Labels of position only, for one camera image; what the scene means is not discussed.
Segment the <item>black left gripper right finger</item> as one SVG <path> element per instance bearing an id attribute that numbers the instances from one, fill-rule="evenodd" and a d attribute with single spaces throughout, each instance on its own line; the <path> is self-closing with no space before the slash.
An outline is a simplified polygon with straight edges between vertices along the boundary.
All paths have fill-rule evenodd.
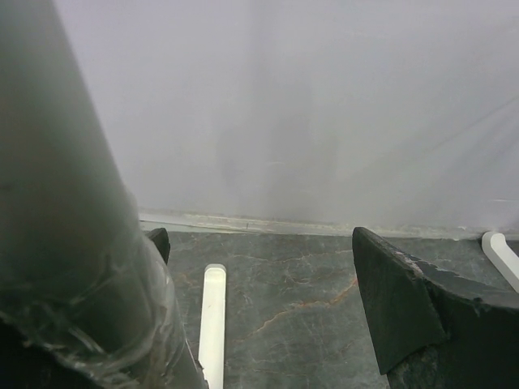
<path id="1" fill-rule="evenodd" d="M 354 266 L 380 373 L 392 388 L 516 388 L 518 295 L 418 259 L 369 229 Z"/>

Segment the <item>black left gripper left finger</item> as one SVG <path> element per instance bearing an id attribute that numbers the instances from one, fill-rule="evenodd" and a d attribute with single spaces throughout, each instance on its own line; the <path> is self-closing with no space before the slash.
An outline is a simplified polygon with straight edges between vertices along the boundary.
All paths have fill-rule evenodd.
<path id="1" fill-rule="evenodd" d="M 165 263 L 169 262 L 169 235 L 165 228 L 157 228 L 145 233 L 155 245 Z"/>

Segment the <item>silver white clothes rail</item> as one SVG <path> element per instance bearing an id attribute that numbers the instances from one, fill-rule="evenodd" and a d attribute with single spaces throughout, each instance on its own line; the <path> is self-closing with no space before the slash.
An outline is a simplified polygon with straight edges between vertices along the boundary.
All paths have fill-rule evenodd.
<path id="1" fill-rule="evenodd" d="M 193 388 L 145 209 L 515 229 L 517 2 L 2 2 L 2 315 L 101 384 Z"/>

